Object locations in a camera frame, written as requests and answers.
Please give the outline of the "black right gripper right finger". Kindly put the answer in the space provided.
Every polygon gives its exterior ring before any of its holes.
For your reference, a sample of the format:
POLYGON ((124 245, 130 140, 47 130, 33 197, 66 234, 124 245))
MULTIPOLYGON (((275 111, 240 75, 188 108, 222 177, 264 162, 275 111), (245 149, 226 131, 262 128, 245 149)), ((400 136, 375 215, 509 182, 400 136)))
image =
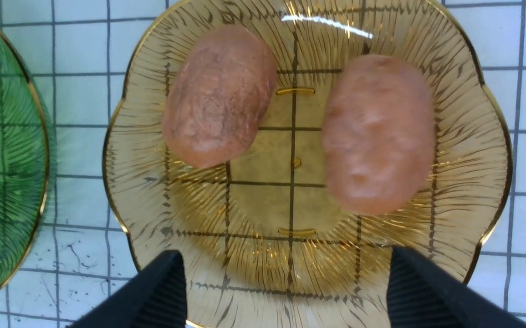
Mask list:
POLYGON ((526 328, 410 247, 392 248, 386 291, 393 328, 526 328))

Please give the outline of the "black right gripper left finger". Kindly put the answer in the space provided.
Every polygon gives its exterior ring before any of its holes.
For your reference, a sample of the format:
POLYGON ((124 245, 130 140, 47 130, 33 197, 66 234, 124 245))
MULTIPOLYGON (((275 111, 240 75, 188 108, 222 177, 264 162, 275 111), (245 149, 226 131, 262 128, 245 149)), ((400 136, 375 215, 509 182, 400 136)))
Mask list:
POLYGON ((184 328, 187 317, 183 256, 169 250, 71 328, 184 328))

